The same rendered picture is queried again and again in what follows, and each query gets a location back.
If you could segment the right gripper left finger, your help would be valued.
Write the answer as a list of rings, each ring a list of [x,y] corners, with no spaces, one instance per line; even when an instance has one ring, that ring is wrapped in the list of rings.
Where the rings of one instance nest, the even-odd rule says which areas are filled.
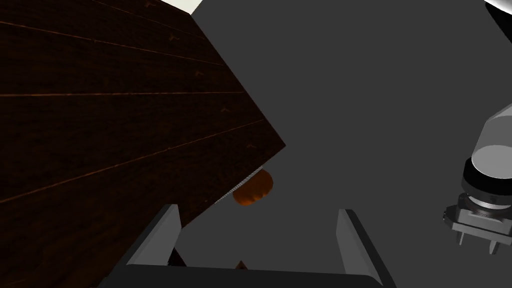
[[[136,239],[126,264],[166,266],[180,232],[178,206],[165,205]]]

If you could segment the orange-brown rounded lump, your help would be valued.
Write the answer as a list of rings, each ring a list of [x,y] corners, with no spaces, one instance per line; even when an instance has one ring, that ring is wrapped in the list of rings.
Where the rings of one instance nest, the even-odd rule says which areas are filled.
[[[241,206],[249,206],[266,197],[273,189],[271,174],[262,169],[249,181],[233,192],[234,200]]]

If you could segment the dark brown wooden table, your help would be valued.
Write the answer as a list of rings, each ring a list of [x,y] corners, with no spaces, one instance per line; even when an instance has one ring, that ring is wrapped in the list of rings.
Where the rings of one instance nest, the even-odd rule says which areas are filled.
[[[93,288],[285,143],[162,0],[0,0],[0,288]]]

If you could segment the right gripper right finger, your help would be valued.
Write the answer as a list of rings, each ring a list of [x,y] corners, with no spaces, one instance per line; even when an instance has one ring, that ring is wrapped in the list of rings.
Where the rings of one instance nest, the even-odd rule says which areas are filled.
[[[364,276],[374,288],[397,288],[354,210],[338,211],[336,240],[346,274]]]

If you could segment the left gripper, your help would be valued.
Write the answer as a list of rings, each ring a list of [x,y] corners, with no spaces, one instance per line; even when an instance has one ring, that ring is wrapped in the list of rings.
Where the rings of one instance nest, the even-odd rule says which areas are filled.
[[[457,204],[444,210],[442,219],[456,232],[459,246],[465,236],[489,241],[490,255],[495,255],[501,244],[512,245],[512,205],[489,204],[462,193]]]

